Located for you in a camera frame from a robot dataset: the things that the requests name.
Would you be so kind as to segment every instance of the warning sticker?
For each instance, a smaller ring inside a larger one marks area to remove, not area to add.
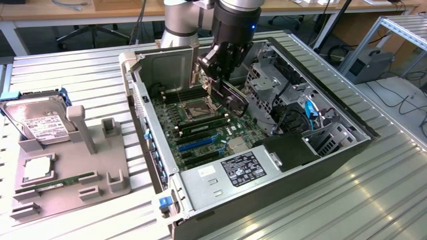
[[[267,175],[261,164],[251,151],[220,163],[235,187],[239,187]]]
[[[39,141],[68,136],[67,128],[59,115],[25,119],[23,122]]]

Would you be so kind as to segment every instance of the metal table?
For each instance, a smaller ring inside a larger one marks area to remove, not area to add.
[[[277,39],[382,137],[328,178],[203,239],[427,238],[427,156],[422,143],[294,35],[275,31],[257,37]],[[155,192],[125,105],[117,62],[119,53],[155,47],[145,44],[15,58],[13,91],[61,84],[72,103],[87,108],[88,125],[107,117],[123,123],[133,191],[97,205],[9,227],[7,211],[13,178],[8,174],[16,164],[17,131],[5,122],[0,131],[4,163],[0,164],[0,238],[171,238],[168,228],[155,219],[151,205]]]
[[[427,54],[427,15],[400,15],[400,16],[380,16],[374,23],[370,31],[367,32],[358,48],[352,55],[346,59],[343,64],[339,66],[339,71],[343,75],[347,74],[351,66],[354,65],[360,52],[368,45],[370,40],[378,32],[380,26],[384,26],[392,33],[398,34],[412,44],[415,44],[423,52],[418,55],[414,62],[406,69],[403,76],[410,72],[418,62]],[[391,34],[379,42],[376,45],[379,48],[384,45],[390,39]]]

